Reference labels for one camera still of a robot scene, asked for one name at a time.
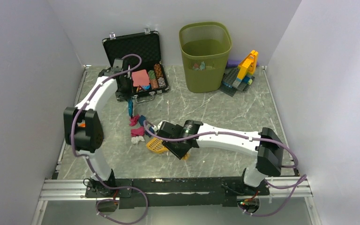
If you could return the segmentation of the orange slotted scoop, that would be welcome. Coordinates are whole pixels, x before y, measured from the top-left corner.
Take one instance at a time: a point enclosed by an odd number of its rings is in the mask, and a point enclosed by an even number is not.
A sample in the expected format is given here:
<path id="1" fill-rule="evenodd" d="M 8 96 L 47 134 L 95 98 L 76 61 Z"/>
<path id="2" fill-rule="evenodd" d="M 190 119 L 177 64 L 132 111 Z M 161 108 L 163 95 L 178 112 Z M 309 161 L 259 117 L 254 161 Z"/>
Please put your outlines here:
<path id="1" fill-rule="evenodd" d="M 163 154 L 170 153 L 170 151 L 162 144 L 162 140 L 153 137 L 150 141 L 146 143 L 146 147 L 153 153 Z"/>

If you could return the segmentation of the blue hand brush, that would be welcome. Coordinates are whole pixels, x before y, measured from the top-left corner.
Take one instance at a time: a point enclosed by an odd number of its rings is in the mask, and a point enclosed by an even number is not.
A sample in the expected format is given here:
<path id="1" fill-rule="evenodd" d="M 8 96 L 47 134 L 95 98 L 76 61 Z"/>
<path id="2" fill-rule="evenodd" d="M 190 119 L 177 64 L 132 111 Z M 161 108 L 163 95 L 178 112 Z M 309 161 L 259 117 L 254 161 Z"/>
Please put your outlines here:
<path id="1" fill-rule="evenodd" d="M 128 114 L 130 118 L 133 118 L 133 108 L 134 108 L 134 103 L 133 100 L 130 98 L 127 101 L 128 103 Z"/>

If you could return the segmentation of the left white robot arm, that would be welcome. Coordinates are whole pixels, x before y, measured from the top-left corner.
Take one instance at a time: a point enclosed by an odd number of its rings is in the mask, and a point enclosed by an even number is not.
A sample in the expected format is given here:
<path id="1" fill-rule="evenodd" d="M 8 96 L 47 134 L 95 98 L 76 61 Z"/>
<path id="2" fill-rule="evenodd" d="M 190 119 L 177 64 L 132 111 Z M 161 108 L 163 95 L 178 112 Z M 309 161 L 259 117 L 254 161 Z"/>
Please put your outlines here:
<path id="1" fill-rule="evenodd" d="M 130 75 L 137 69 L 142 59 L 135 54 L 138 63 L 131 67 L 127 58 L 116 58 L 110 69 L 98 76 L 93 88 L 76 106 L 64 110 L 65 141 L 71 146 L 76 158 L 84 158 L 92 173 L 91 179 L 99 182 L 97 190 L 105 197 L 112 196 L 118 189 L 113 169 L 111 169 L 100 150 L 104 132 L 98 113 L 103 109 L 108 99 L 115 93 L 115 79 L 121 75 Z"/>

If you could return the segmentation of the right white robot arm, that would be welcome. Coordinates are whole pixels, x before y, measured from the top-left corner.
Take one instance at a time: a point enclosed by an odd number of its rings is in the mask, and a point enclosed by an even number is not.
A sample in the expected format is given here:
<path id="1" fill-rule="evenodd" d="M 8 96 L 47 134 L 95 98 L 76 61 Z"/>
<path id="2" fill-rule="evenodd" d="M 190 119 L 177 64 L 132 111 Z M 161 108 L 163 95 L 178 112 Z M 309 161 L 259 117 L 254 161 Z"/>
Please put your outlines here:
<path id="1" fill-rule="evenodd" d="M 235 131 L 211 126 L 196 120 L 187 120 L 183 126 L 162 121 L 157 137 L 178 159 L 192 148 L 217 148 L 246 154 L 254 158 L 243 172 L 240 190 L 251 195 L 267 177 L 281 175 L 284 144 L 268 127 L 261 131 Z"/>

